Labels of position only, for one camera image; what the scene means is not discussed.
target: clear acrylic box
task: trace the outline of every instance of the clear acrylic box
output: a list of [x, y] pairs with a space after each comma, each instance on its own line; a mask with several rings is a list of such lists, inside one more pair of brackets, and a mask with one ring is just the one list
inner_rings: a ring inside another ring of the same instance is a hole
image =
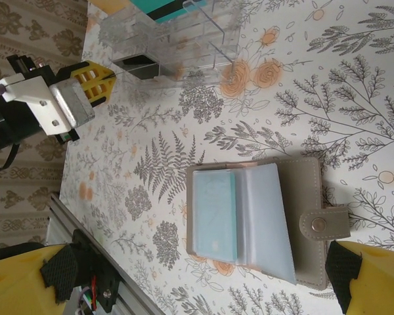
[[133, 5], [105, 18], [100, 38], [112, 47], [112, 62], [143, 89], [181, 86], [194, 75], [202, 84], [230, 80], [242, 0], [203, 1], [185, 1], [186, 14], [160, 24]]

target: table surface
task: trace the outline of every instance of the table surface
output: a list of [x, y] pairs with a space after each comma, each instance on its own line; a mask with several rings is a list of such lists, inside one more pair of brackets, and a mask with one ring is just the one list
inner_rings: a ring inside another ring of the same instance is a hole
[[[330, 288], [188, 255], [184, 169], [316, 156], [350, 240], [394, 250], [394, 0], [248, 3], [233, 83], [138, 92], [119, 75], [68, 146], [60, 197], [167, 314], [341, 314]], [[110, 65], [93, 20], [83, 59]]]

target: red wire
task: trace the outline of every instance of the red wire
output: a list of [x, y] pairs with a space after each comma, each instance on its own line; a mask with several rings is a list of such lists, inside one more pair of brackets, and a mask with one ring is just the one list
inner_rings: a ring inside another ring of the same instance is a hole
[[97, 277], [93, 276], [92, 277], [92, 306], [93, 310], [97, 310]]

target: wallet strap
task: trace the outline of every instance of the wallet strap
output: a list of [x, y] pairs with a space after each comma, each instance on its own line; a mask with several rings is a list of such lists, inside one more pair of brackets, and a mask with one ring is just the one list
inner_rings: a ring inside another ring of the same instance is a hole
[[299, 219], [299, 228], [309, 240], [348, 238], [350, 236], [349, 209], [330, 207], [306, 211]]

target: beige wallet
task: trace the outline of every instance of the beige wallet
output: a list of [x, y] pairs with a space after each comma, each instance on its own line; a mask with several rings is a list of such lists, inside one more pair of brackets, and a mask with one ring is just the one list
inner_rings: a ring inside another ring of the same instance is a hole
[[314, 157], [263, 159], [236, 163], [210, 163], [187, 169], [187, 253], [192, 250], [192, 174], [194, 171], [232, 169], [275, 163], [280, 187], [296, 279], [299, 284], [324, 290], [326, 241], [350, 236], [349, 213], [346, 207], [322, 208], [321, 172]]

